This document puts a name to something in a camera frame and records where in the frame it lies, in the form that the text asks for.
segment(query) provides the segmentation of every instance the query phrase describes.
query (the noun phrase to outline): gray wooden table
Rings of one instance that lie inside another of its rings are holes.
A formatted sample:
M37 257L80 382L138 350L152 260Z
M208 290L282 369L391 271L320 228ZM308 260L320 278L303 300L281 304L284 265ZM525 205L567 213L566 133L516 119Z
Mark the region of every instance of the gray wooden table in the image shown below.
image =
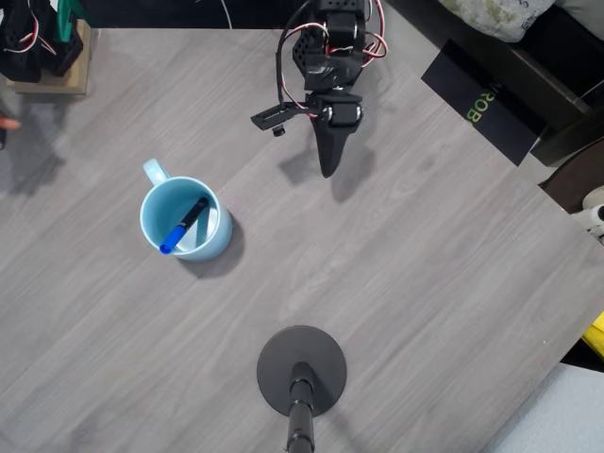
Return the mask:
M255 370L292 325L348 361L317 453L478 451L603 309L601 246L393 43L325 180L307 119L249 121L276 32L99 35L86 97L4 94L25 125L0 153L0 451L278 452ZM145 241L150 158L230 209L219 259Z

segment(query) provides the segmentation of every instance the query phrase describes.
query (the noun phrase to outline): white object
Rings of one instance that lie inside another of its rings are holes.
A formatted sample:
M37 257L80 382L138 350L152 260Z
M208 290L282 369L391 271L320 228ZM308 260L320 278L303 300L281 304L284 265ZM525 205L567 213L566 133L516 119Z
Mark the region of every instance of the white object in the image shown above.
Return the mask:
M485 35L519 42L554 0L439 0L452 13Z
M604 205L604 186L593 189L583 198L583 208L585 210L590 210L597 205Z
M577 22L604 41L604 1L602 0L557 0Z
M603 401L604 374L560 363L482 453L601 452Z
M602 236L604 236L604 225L595 226L590 229L589 232L592 236L596 236L598 239L600 239Z
M585 229L592 229L604 225L604 205L597 205L589 210L582 210L572 217Z

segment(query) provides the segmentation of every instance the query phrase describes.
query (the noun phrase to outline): black pole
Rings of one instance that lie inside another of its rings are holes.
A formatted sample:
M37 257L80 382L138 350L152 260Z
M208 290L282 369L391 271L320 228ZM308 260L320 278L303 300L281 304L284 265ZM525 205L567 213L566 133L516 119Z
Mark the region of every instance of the black pole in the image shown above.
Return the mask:
M314 432L312 430L313 372L304 361L294 365L290 384L290 426L287 436L289 453L312 453Z

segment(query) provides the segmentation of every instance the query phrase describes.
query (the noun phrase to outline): red and white wire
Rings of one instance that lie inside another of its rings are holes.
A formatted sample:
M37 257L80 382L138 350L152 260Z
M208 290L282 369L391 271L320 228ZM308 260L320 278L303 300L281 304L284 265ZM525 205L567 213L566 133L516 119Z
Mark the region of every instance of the red and white wire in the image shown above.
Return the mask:
M29 33L29 34L27 34L27 35L23 36L23 37L22 37L22 38L19 40L19 42L24 42L24 41L26 41L26 40L27 40L27 39L28 39L28 38L29 38L31 35L32 35L32 33ZM52 45L50 45L50 44L48 43L48 41L47 41L47 40L45 40L45 39L44 39L42 36L40 36L39 38L40 38L40 41L42 41L42 47L43 47L44 49L46 49L48 52L50 52L51 54L53 54L53 55L56 57L56 56L57 56L57 51L56 51L56 50L53 48L53 46L52 46Z
M34 46L34 44L36 43L36 41L38 40L38 33L40 32L40 23L38 22L38 18L34 14L34 11L31 9L29 0L27 0L27 6L29 7L29 12L31 13L31 17L33 17L33 19L34 19L34 31L33 31L33 33L30 33L30 35L33 36L33 38L31 39L31 42L29 43L29 45L27 45L23 49L4 49L5 52L12 52L13 54L23 54L24 52L27 52L29 49L31 49Z
M384 57L386 57L386 55L388 54L388 44L386 43L386 40L384 40L381 36L379 36L377 33L374 33L373 31L365 31L365 33L367 33L368 35L371 35L374 38L376 38L377 42L378 42L376 50L378 50L380 46L383 46L384 47L384 52L382 54L378 54L377 52L373 52L373 45L375 43L372 42L372 44L369 46L369 48L364 49L362 51L362 53L365 54L365 55L368 55L372 59L383 59Z
M380 0L375 0L375 2L376 2L377 15L379 16L379 36L383 40L384 33L386 31L386 24L385 24L385 21L384 21L384 10L381 7L381 1ZM381 47L381 45L382 45L382 42L378 42L377 44L375 44L374 42L372 42L371 44L369 44L369 46L367 46L365 48L365 50L368 51L368 52L370 52L370 53L375 53L375 52L377 52L379 50L379 48ZM366 68L375 58L378 58L378 57L371 57L371 58L369 58L367 61L365 61L363 63L362 67Z
M316 23L316 22L310 22L310 23L308 23L308 24L299 25L299 26L297 26L296 28L292 29L292 30L291 30L291 31L290 31L290 32L289 32L289 33L288 33L288 34L285 36L285 40L283 40L283 42L287 41L287 39L288 39L288 38L290 38L290 37L291 37L293 34L297 33L298 31L301 31L301 30L303 30L304 28L308 28L308 27L310 27L310 26L314 26L314 27L317 27L317 28L322 29L322 30L323 30L323 32L324 32L324 33L325 33L325 35L326 35L326 38L327 38L327 39L329 39L329 32L327 31L327 29L325 28L325 26L324 26L324 25L318 24L318 23ZM296 106L297 106L299 109L302 109L302 110L306 110L306 109L307 109L307 108L306 108L306 107L304 107L302 104L300 104L299 102L297 102L297 101L296 101L296 100L295 100L295 99L292 97L292 95L290 94L290 92L288 92L288 91L287 91L287 88L285 87L285 76L283 75L283 73L281 73L281 88L283 88L283 91L285 92L285 94L287 94L287 97L289 97L289 98L292 100L292 102L293 102L294 104L296 104ZM317 117L317 115L315 115L314 113L307 113L307 115L309 115L309 116L310 116L310 118L316 118L316 117Z
M367 18L365 19L365 22L369 22L371 20L371 15L374 13L374 6L373 6L373 0L369 0L369 14L367 15Z

